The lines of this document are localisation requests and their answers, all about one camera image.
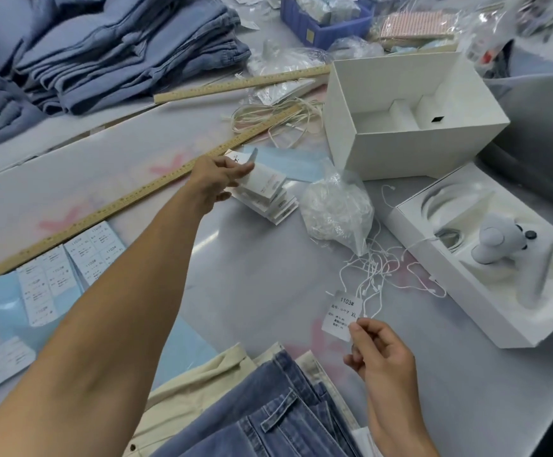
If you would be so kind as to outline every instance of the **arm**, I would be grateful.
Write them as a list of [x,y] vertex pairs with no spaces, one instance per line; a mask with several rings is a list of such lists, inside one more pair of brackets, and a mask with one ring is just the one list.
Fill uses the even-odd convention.
[[388,324],[359,319],[349,326],[352,354],[344,356],[365,382],[367,416],[384,457],[439,457],[420,410],[416,361]]
[[0,405],[0,456],[122,455],[179,312],[200,219],[252,169],[225,157],[197,160]]

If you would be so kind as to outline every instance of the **yellow ruler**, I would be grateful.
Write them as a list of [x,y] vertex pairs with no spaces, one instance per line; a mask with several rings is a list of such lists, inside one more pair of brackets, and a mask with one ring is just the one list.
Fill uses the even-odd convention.
[[330,66],[318,66],[310,69],[292,70],[291,72],[283,72],[281,74],[273,74],[270,76],[252,76],[251,78],[243,78],[242,80],[232,80],[225,83],[213,83],[200,86],[198,88],[178,89],[154,95],[154,103],[162,104],[169,101],[178,101],[197,96],[207,96],[209,94],[223,93],[226,91],[234,91],[235,89],[252,88],[254,86],[265,86],[267,84],[275,84],[288,82],[289,80],[297,80],[299,78],[312,78],[314,76],[324,76],[329,73]]
[[[227,142],[224,142],[223,144],[218,145],[216,148],[210,150],[207,153],[207,155],[211,155],[211,156],[223,155],[227,150],[234,149],[239,145],[244,144],[250,139],[256,137],[257,135],[263,133],[269,128],[272,128],[273,126],[286,121],[289,117],[299,112],[300,110],[301,110],[301,107],[299,105],[294,105],[288,108],[287,110],[284,110],[283,112],[280,112],[272,116],[265,122],[258,123],[257,125],[252,126],[244,133],[241,133],[233,137]],[[94,213],[91,213],[90,215],[79,220],[78,222],[72,224],[66,230],[59,232],[58,234],[54,234],[52,236],[46,237],[45,239],[37,242],[36,244],[30,246],[29,248],[25,248],[24,250],[21,250],[20,252],[10,256],[6,260],[1,261],[0,275],[13,270],[14,268],[18,268],[20,265],[26,263],[27,261],[36,258],[42,253],[46,253],[48,250],[82,233],[83,231],[94,226],[95,224],[102,222],[103,220],[120,212],[121,210],[134,204],[135,202],[138,202],[139,200],[152,194],[153,192],[156,192],[159,189],[162,189],[167,184],[170,184],[173,181],[179,180],[183,176],[187,175],[190,171],[192,171],[192,168],[194,168],[194,164],[196,163],[196,159],[197,157],[193,160],[190,160],[188,163],[182,165],[181,167],[177,168],[175,171],[169,173],[168,175],[161,176],[153,180],[151,183],[141,186],[139,189],[136,189],[133,192],[128,193],[127,195],[121,197],[120,199],[114,200],[113,202],[105,205],[105,207],[95,211]]]

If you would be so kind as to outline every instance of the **open white box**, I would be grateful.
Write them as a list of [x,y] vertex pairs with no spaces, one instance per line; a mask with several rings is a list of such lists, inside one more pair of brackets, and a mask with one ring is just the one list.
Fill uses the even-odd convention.
[[440,178],[509,124],[455,52],[334,61],[324,118],[334,165],[363,180]]
[[[428,199],[460,192],[447,209],[428,215]],[[553,240],[553,226],[520,199],[469,163],[399,204],[385,224],[425,267],[485,334],[500,348],[534,347],[553,332],[553,257],[541,298],[534,307],[516,298],[517,270],[495,264],[477,265],[470,249],[477,244],[479,226],[486,213],[512,217],[517,223],[536,226]],[[454,252],[434,238],[443,227],[460,230],[462,245]]]

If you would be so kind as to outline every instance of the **beige pants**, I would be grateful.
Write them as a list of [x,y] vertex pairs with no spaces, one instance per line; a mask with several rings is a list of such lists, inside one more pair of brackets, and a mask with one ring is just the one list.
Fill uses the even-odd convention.
[[[204,410],[242,382],[257,366],[270,361],[282,349],[275,344],[255,360],[238,344],[206,364],[193,368],[151,392],[125,457],[149,457],[164,442],[188,426]],[[340,393],[308,351],[296,360],[311,383],[322,381],[351,430],[359,424]]]

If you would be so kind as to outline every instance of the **table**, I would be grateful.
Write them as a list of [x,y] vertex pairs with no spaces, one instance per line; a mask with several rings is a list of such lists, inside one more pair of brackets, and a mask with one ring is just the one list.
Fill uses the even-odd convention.
[[[262,30],[244,37],[251,46],[266,37],[296,44],[278,22],[261,17],[256,22]],[[229,115],[244,96],[170,103],[2,174],[0,191],[6,184],[23,188],[16,201],[3,198],[0,204],[0,254],[47,233],[35,227],[37,215],[64,217],[76,205],[82,205],[77,214],[85,215],[84,208],[103,205],[159,176],[160,167],[224,140],[229,130],[221,115]],[[324,136],[307,137],[303,146],[327,152]],[[387,201],[395,205],[432,181],[388,180],[396,189],[385,192]],[[388,212],[382,185],[366,183],[378,217]],[[301,197],[305,184],[290,182],[288,188]],[[154,195],[110,224],[131,243],[176,189]],[[513,191],[553,222],[552,206]],[[370,236],[377,230],[375,222]],[[378,240],[385,248],[399,245],[384,228]],[[234,200],[218,204],[198,230],[181,316],[217,350],[239,341],[251,356],[274,341],[294,356],[312,349],[364,424],[363,385],[341,361],[349,346],[320,330],[330,301],[326,292],[340,288],[338,274],[350,256],[341,245],[313,242],[299,213],[274,227]],[[432,284],[420,269],[418,274]],[[344,278],[355,288],[361,271],[347,270]],[[393,279],[400,286],[418,285],[403,272]],[[500,350],[449,297],[387,286],[383,302],[379,317],[415,353],[425,420],[443,457],[529,456],[553,420],[553,335],[537,348]],[[368,311],[375,307],[371,301]],[[17,381],[0,387],[0,400]]]

